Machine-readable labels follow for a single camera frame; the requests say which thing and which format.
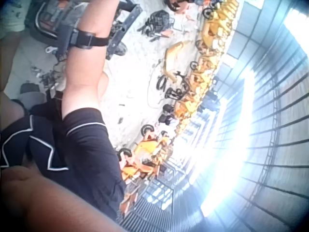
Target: skin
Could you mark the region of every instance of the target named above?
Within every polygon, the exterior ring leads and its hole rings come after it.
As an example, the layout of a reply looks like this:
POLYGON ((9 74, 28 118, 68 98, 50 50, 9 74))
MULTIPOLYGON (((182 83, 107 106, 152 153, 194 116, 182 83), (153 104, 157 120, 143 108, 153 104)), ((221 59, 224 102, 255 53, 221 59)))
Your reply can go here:
POLYGON ((124 232, 78 196, 26 167, 1 173, 1 194, 34 232, 124 232))
MULTIPOLYGON (((92 0, 78 28, 108 37, 119 0, 92 0)), ((11 72, 19 41, 1 40, 1 129, 24 116, 20 105, 11 101, 3 90, 11 72)), ((99 108, 101 96, 108 85, 103 73, 106 47, 70 50, 66 76, 67 84, 62 101, 62 115, 85 108, 99 108)), ((108 217, 78 196, 41 176, 28 167, 11 167, 1 173, 1 194, 13 214, 20 214, 34 232, 122 232, 108 217)))

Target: black tire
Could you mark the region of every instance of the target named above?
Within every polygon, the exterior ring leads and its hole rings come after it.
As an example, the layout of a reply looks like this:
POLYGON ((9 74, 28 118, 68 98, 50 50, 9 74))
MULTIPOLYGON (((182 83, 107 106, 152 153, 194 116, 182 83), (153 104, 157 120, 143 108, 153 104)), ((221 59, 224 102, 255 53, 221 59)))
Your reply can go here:
POLYGON ((182 95, 182 94, 183 94, 183 91, 182 91, 180 88, 177 88, 177 89, 176 89, 176 94, 177 94, 177 95, 182 95))
POLYGON ((147 131, 154 132, 154 130, 155 130, 155 128, 153 127, 153 125, 146 124, 146 125, 142 126, 140 133, 142 134, 142 136, 145 136, 147 131))
POLYGON ((170 97, 170 94, 172 93, 172 91, 173 91, 173 88, 172 87, 169 87, 167 90, 166 90, 166 92, 165 92, 165 94, 164 94, 164 98, 169 98, 170 97))
POLYGON ((161 135, 162 135, 162 136, 164 136, 165 134, 168 134, 168 132, 165 131, 165 130, 161 131, 161 135))
POLYGON ((165 123, 166 118, 167 118, 166 115, 160 115, 160 117, 159 117, 159 119, 158 119, 158 122, 160 122, 160 123, 165 123))
POLYGON ((213 12, 213 10, 211 8, 207 7, 202 11, 202 15, 205 17, 205 19, 209 19, 212 12, 213 12))
POLYGON ((196 61, 191 61, 190 62, 190 68, 195 71, 197 70, 197 67, 198 67, 198 63, 196 61))
POLYGON ((197 47, 197 48, 199 48, 200 46, 199 46, 199 43, 201 42, 202 40, 196 40, 195 41, 195 46, 197 47))
POLYGON ((214 10, 214 11, 216 11, 217 9, 218 9, 218 7, 216 6, 216 2, 210 2, 209 3, 209 7, 212 9, 212 10, 214 10))
POLYGON ((164 3, 169 7, 169 9, 173 12, 176 12, 178 9, 175 7, 169 0, 164 0, 164 3))
POLYGON ((168 79, 165 77, 165 75, 160 76, 158 82, 156 83, 156 89, 163 90, 166 86, 167 81, 168 79))
POLYGON ((173 105, 169 105, 169 104, 165 104, 163 106, 163 110, 167 113, 173 113, 174 112, 174 106, 173 105))
POLYGON ((121 148, 118 152, 117 152, 117 157, 119 159, 119 162, 122 160, 121 159, 121 153, 124 153, 124 155, 128 156, 128 157, 132 157, 132 152, 129 148, 121 148))

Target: black strap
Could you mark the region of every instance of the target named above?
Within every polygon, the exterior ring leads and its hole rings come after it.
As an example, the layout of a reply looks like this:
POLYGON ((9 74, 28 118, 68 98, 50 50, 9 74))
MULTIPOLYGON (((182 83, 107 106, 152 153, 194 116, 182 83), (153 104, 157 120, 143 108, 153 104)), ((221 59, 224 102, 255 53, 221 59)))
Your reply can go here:
POLYGON ((109 43, 109 38, 99 38, 94 33, 78 29, 75 29, 73 33, 71 44, 79 48, 90 49, 93 46, 104 47, 109 43))

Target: white stripe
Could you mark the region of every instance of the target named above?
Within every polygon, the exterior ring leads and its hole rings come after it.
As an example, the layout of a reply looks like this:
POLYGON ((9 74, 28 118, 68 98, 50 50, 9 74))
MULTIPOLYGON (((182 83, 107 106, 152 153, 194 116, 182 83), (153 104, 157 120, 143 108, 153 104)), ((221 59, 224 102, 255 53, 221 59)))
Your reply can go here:
POLYGON ((102 126, 105 127, 105 124, 104 124, 104 123, 100 123, 100 122, 89 122, 89 123, 85 123, 85 124, 82 124, 82 125, 79 125, 79 126, 77 126, 77 127, 72 128, 71 130, 68 131, 67 136, 68 136, 72 131, 74 131, 74 130, 80 128, 80 127, 88 126, 88 125, 102 125, 102 126))
POLYGON ((49 153, 49 157, 48 157, 48 163, 47 163, 47 170, 50 170, 50 171, 64 171, 64 170, 68 170, 67 167, 65 168, 52 168, 51 165, 52 165, 52 160, 53 160, 53 156, 54 156, 54 148, 48 144, 47 142, 39 139, 39 138, 36 138, 34 136, 30 136, 31 139, 34 139, 38 142, 40 142, 41 144, 47 146, 49 149, 50 149, 50 153, 49 153))
POLYGON ((32 115, 30 115, 30 128, 29 129, 26 129, 26 130, 21 130, 21 131, 17 131, 15 132, 14 134, 12 134, 2 145, 2 155, 3 155, 3 158, 4 158, 4 161, 6 163, 6 165, 2 165, 0 166, 0 168, 8 168, 10 166, 7 158, 6 158, 6 155, 5 155, 5 152, 4 152, 4 145, 6 145, 15 135, 19 134, 19 133, 23 133, 23 132, 29 132, 29 131, 33 131, 33 125, 32 125, 32 115))

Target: cable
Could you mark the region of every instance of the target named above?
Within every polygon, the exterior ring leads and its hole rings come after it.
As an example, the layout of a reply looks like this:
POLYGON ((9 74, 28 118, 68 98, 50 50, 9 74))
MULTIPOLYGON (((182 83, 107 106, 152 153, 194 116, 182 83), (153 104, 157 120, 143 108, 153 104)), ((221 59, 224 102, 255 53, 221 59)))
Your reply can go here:
MULTIPOLYGON (((159 66, 159 64, 161 64, 162 60, 159 60, 158 63, 156 64, 156 66, 154 67, 151 75, 150 75, 150 79, 149 79, 149 82, 148 82, 148 88, 147 88, 147 104, 150 108, 152 109, 159 109, 160 107, 152 107, 150 104, 149 104, 149 87, 150 87, 150 83, 151 83, 151 80, 153 78, 153 75, 154 75, 154 72, 155 72, 155 69, 159 66)), ((159 105, 165 98, 162 98, 158 103, 157 105, 159 105)))

